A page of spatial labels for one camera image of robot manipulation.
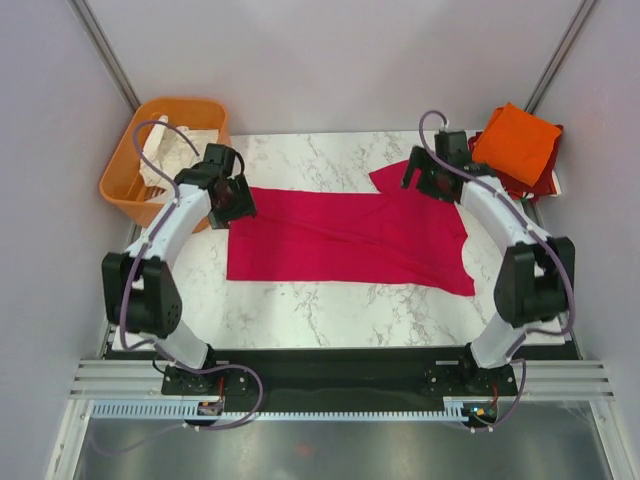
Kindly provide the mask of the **magenta pink t shirt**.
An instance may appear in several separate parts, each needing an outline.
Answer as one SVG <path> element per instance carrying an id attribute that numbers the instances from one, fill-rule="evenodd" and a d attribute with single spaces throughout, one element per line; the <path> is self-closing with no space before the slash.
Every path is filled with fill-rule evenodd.
<path id="1" fill-rule="evenodd" d="M 257 215 L 230 228 L 228 279 L 415 284 L 474 295 L 457 208 L 402 188 L 407 165 L 370 172 L 372 193 L 253 188 Z"/>

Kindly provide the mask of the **white crumpled t shirt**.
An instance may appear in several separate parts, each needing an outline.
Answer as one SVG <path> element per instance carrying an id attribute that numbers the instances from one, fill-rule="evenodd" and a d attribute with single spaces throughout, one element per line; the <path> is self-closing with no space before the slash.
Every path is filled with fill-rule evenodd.
<path id="1" fill-rule="evenodd" d="M 179 125 L 181 131 L 197 150 L 199 157 L 192 147 L 173 129 L 163 125 L 152 126 L 150 134 L 143 145 L 143 154 L 157 169 L 174 179 L 184 168 L 190 168 L 198 163 L 209 143 L 217 143 L 218 129 L 191 129 Z"/>

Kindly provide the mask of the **aluminium frame rail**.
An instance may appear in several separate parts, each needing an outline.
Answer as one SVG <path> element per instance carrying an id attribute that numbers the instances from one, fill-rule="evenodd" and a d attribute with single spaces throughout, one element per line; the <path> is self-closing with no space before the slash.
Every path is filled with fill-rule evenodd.
<path id="1" fill-rule="evenodd" d="M 528 360 L 516 366 L 514 381 L 526 378 L 525 401 L 610 401 L 613 389 L 602 363 L 585 360 Z M 83 360 L 74 375 L 72 399 L 155 399 L 160 374 L 143 360 Z"/>

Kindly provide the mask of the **orange folded t shirt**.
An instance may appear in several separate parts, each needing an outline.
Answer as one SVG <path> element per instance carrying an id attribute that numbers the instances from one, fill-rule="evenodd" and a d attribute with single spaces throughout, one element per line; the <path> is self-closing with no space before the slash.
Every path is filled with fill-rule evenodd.
<path id="1" fill-rule="evenodd" d="M 560 127 L 507 103 L 494 110 L 474 144 L 472 159 L 533 187 L 561 135 Z"/>

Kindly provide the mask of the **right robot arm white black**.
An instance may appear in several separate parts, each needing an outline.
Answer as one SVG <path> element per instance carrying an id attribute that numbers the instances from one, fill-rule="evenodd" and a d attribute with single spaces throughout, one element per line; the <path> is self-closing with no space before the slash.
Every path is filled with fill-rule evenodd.
<path id="1" fill-rule="evenodd" d="M 496 173 L 473 162 L 463 131 L 440 130 L 435 146 L 414 146 L 402 187 L 466 209 L 502 254 L 494 286 L 496 312 L 468 343 L 449 378 L 473 394 L 501 376 L 530 335 L 563 337 L 575 317 L 575 246 L 536 225 L 507 194 Z"/>

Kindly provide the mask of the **left corner metal post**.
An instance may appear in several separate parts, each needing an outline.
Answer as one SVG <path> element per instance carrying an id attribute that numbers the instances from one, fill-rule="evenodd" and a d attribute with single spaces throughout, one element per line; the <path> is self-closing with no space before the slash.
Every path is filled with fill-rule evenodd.
<path id="1" fill-rule="evenodd" d="M 90 3 L 87 0 L 69 0 L 68 4 L 78 18 L 119 93 L 131 111 L 135 112 L 140 106 L 140 100 Z"/>

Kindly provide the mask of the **right corner metal post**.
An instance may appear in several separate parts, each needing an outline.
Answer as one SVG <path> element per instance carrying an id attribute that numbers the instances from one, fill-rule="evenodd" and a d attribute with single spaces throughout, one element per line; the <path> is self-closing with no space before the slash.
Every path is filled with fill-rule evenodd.
<path id="1" fill-rule="evenodd" d="M 549 89 L 568 59 L 573 47 L 600 4 L 599 0 L 581 0 L 572 15 L 551 57 L 547 61 L 541 76 L 524 105 L 527 113 L 535 114 Z"/>

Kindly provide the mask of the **dark red folded t shirt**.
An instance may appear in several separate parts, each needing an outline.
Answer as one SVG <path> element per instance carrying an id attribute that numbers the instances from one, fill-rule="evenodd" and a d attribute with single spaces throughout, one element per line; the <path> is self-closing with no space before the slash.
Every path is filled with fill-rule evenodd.
<path id="1" fill-rule="evenodd" d="M 563 133 L 564 127 L 560 124 L 556 124 L 556 126 L 560 127 Z M 482 132 L 477 132 L 475 135 L 473 135 L 469 139 L 468 144 L 471 152 L 473 150 L 475 142 L 477 141 L 481 133 Z M 528 187 L 527 185 L 524 185 L 519 181 L 509 177 L 507 174 L 504 174 L 502 172 L 499 172 L 491 168 L 495 172 L 496 176 L 500 179 L 500 182 L 504 187 L 504 189 L 506 190 L 506 192 L 513 199 L 531 200 L 533 202 L 536 202 L 541 197 L 557 196 L 561 193 L 559 180 L 555 175 L 555 164 L 558 156 L 561 139 L 562 139 L 562 135 L 560 139 L 557 141 L 556 145 L 554 146 L 552 157 L 549 163 L 547 164 L 545 170 L 543 171 L 542 176 L 533 187 Z"/>

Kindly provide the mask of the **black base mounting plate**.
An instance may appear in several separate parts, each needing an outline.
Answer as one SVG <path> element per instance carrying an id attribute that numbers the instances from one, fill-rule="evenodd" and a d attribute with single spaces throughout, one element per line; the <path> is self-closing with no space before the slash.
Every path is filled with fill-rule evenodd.
<path id="1" fill-rule="evenodd" d="M 507 397 L 517 392 L 511 367 L 469 392 L 449 370 L 464 347 L 219 350 L 217 387 L 235 412 L 435 410 L 447 397 Z"/>

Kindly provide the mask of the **orange plastic basket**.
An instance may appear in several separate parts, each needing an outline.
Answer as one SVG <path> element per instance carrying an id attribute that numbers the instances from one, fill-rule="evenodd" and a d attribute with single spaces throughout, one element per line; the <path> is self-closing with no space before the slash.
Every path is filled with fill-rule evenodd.
<path id="1" fill-rule="evenodd" d="M 166 115 L 174 126 L 219 131 L 218 142 L 231 143 L 225 106 L 197 97 L 158 97 L 142 104 L 134 113 L 99 183 L 103 198 L 121 209 L 140 227 L 147 227 L 162 208 L 161 188 L 146 187 L 139 172 L 140 159 L 134 147 L 134 129 L 145 120 Z"/>

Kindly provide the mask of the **corner metal post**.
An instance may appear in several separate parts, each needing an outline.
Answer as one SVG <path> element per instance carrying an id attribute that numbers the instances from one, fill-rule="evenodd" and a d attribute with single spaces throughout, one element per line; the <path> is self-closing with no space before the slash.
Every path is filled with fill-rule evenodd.
<path id="1" fill-rule="evenodd" d="M 572 15 L 551 57 L 547 61 L 541 76 L 524 105 L 527 113 L 535 114 L 549 89 L 568 59 L 573 47 L 600 4 L 599 0 L 581 0 Z"/>
<path id="2" fill-rule="evenodd" d="M 90 3 L 87 0 L 69 0 L 68 4 L 78 18 L 119 93 L 131 111 L 135 112 L 140 106 L 140 100 Z"/>

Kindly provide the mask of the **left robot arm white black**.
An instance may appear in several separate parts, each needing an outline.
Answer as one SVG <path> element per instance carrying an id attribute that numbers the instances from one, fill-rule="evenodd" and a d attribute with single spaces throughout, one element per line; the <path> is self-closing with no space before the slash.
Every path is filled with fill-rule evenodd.
<path id="1" fill-rule="evenodd" d="M 107 254 L 101 264 L 108 321 L 117 326 L 124 349 L 127 337 L 139 336 L 168 360 L 164 394 L 205 395 L 221 375 L 211 345 L 182 318 L 183 302 L 172 268 L 201 220 L 214 230 L 253 217 L 257 208 L 245 176 L 245 162 L 235 149 L 207 145 L 204 157 L 174 179 L 175 197 L 148 229 L 122 253 Z"/>

